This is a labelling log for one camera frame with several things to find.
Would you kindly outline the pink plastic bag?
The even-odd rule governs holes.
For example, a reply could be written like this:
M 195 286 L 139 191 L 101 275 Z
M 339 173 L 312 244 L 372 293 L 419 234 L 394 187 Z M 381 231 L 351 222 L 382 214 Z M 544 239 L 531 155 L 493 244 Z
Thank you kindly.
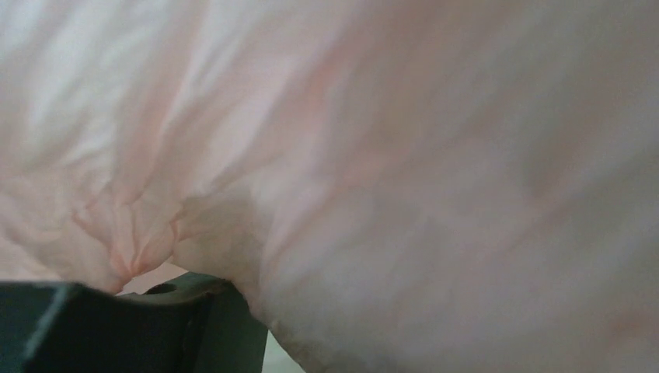
M 3 1 L 2 277 L 165 262 L 307 372 L 656 372 L 658 3 Z

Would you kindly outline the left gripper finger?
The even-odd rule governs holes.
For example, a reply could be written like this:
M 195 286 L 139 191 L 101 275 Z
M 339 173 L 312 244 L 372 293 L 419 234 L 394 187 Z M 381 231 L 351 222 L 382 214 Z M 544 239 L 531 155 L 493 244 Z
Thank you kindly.
M 241 294 L 204 274 L 143 295 L 73 282 L 1 284 L 3 372 L 259 372 L 266 341 Z

